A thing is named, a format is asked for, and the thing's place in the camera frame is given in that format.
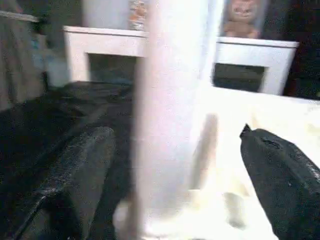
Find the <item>gray curtain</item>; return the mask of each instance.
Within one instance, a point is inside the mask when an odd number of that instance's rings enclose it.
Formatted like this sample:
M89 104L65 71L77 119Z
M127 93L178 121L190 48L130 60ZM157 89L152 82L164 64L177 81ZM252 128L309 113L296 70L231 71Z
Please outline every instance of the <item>gray curtain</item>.
M21 13L16 0L0 0L0 10ZM30 23L0 16L0 111L43 93L32 56Z

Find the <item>shelf top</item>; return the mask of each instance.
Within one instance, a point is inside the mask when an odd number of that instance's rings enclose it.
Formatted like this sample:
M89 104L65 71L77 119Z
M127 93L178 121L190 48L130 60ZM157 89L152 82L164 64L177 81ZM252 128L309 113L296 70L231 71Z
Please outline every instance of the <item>shelf top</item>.
M241 44L241 45L254 45L265 47L278 47L278 48L297 48L299 43L296 41L279 41L279 40L265 40L265 39L252 39L240 37L227 37L221 36L218 39L222 44Z
M80 26L64 26L65 32L79 33L79 34L96 34L96 35L118 35L126 37L147 37L148 33L144 31L124 30L124 29L110 29L110 28L93 28Z
M124 37L140 37L145 38L148 32L125 30L125 29L110 29L110 28L92 28L80 26L64 26L64 31L68 33L79 34L93 34L93 35L116 35ZM239 44L239 45L253 45L261 47L278 47L278 48L297 48L298 42L295 41L279 41L279 40L264 40L264 39L251 39L239 37L225 37L218 38L218 42L222 44Z

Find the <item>teddy bear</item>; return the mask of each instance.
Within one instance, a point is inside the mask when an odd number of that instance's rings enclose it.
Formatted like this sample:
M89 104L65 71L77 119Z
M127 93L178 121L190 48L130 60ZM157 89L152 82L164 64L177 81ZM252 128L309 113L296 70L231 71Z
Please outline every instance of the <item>teddy bear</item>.
M257 17L259 5L259 0L230 0L227 9L228 22L223 28L225 36L258 38L259 32L252 22Z

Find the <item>wall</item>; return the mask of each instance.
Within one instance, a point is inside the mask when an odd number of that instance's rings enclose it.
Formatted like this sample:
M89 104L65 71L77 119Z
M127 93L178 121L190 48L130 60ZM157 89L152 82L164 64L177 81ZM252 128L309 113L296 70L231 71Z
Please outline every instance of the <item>wall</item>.
M82 0L83 26L129 29L129 0Z

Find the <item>black object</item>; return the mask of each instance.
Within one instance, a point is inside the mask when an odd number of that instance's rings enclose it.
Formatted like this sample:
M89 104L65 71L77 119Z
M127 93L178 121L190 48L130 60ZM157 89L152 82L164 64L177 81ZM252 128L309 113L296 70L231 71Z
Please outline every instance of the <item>black object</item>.
M320 239L320 170L293 143L244 128L241 155L279 240Z
M126 89L76 82L0 113L0 239L88 236Z

